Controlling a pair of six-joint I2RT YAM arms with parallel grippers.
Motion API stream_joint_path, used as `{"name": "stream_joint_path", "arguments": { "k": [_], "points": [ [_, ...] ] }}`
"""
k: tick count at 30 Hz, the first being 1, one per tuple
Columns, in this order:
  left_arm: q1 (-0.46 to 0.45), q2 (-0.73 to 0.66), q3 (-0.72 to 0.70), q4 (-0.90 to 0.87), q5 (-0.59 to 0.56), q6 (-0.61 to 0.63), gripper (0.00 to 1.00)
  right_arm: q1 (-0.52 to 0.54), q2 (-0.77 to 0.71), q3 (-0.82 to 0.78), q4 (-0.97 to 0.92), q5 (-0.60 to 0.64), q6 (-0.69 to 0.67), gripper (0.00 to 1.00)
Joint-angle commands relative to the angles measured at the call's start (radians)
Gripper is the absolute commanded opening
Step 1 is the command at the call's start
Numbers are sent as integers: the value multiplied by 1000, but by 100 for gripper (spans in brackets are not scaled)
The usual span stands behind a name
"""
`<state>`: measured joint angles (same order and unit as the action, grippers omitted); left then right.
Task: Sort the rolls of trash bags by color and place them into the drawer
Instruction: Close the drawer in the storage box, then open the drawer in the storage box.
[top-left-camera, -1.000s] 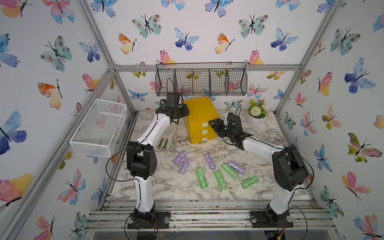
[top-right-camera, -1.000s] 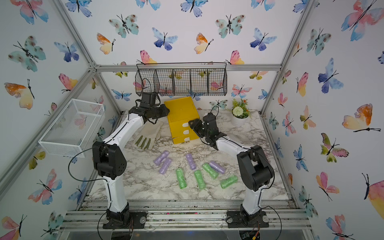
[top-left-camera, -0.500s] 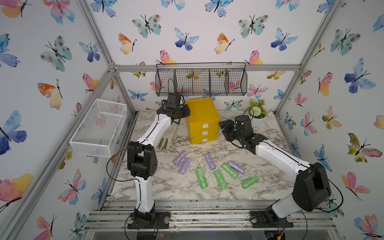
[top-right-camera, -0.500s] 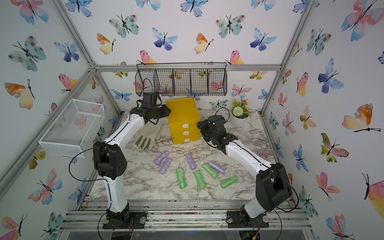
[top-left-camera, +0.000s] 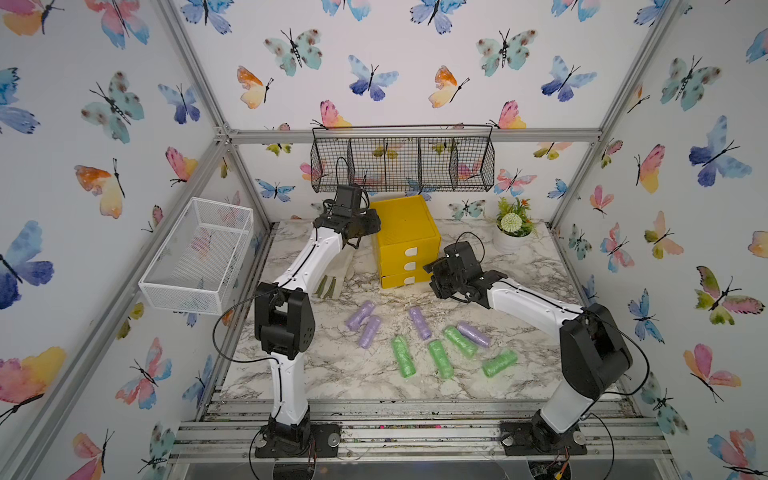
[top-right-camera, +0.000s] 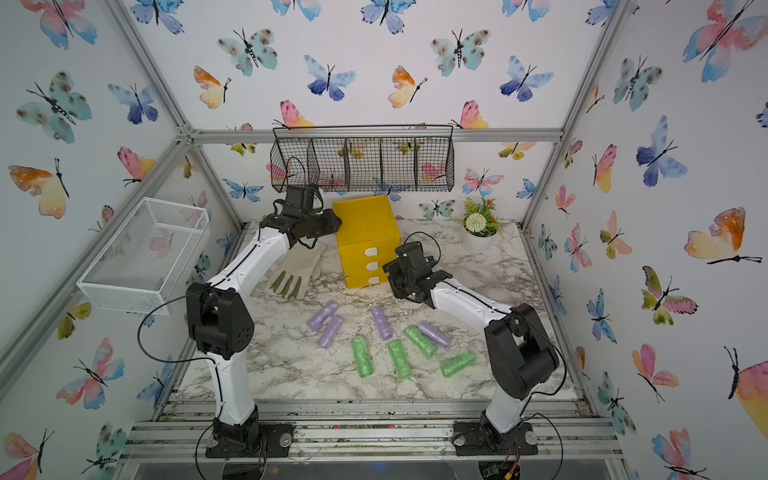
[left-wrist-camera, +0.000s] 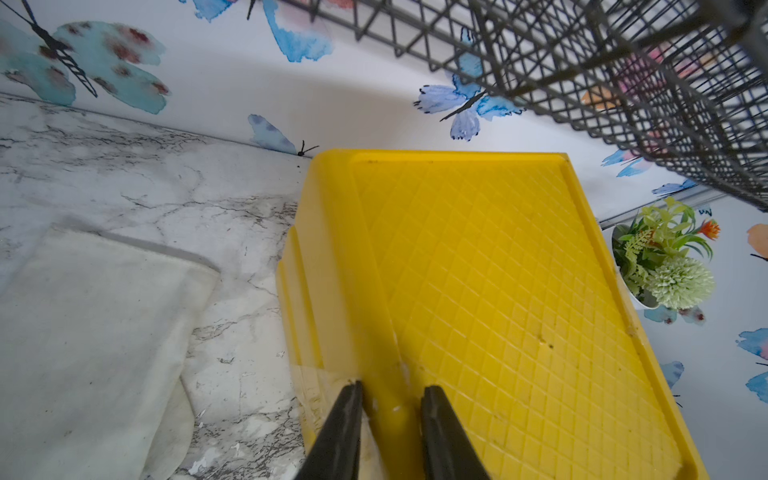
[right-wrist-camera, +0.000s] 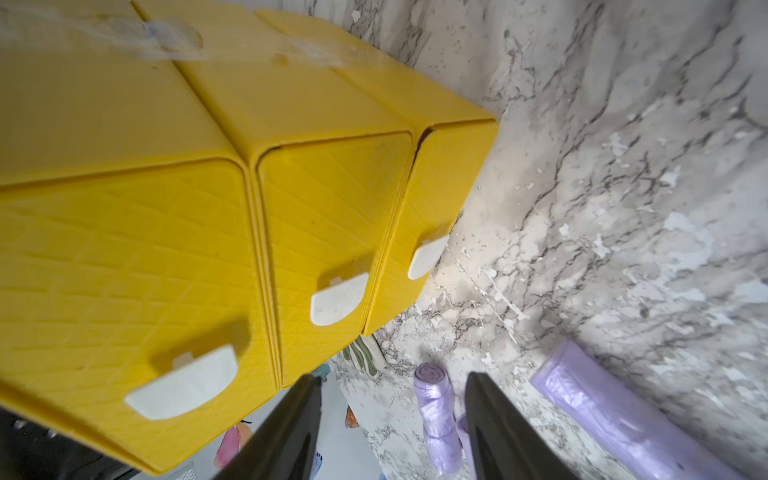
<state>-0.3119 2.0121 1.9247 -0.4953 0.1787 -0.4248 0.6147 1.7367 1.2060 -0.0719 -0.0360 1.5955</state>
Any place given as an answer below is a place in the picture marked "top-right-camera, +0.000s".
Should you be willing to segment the yellow drawer cabinet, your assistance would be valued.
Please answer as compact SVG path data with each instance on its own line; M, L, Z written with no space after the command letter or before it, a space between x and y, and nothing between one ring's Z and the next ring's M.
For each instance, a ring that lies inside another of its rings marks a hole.
M348 289L383 284L383 266L396 259L400 231L386 196L336 202L333 212L342 221L337 232L341 266Z

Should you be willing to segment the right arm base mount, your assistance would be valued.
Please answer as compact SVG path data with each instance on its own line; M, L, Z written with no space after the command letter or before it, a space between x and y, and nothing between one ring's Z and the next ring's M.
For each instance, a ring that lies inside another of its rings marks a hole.
M492 424L480 421L454 422L451 443L459 457L538 454L537 436L528 422L522 422L506 433L499 433Z

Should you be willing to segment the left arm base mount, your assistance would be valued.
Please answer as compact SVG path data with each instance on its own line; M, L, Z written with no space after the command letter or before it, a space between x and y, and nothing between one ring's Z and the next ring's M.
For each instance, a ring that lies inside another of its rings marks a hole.
M211 443L205 457L214 459L287 458L295 428L290 423L262 422L254 411L244 424L213 421Z

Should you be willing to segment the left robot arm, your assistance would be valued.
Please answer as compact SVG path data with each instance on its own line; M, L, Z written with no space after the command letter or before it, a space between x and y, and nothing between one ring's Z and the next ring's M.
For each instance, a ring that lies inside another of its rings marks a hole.
M303 297L319 274L326 245L320 238L336 233L342 220L324 207L317 185L293 186L273 203L274 211L259 223L254 237L206 284L187 291L189 334L197 350L211 362L216 387L216 426L240 428L256 418L244 350L255 323L246 305L257 284L272 272L269 283L278 296Z

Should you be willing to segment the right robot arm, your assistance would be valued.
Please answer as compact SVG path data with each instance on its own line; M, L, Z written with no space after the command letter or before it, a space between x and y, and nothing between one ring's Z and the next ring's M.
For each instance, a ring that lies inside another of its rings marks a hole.
M531 396L560 366L558 350L533 307L486 298L436 264L412 241L397 247L383 270L395 298L452 315L484 335L497 387L483 421L493 433L508 434L523 423Z

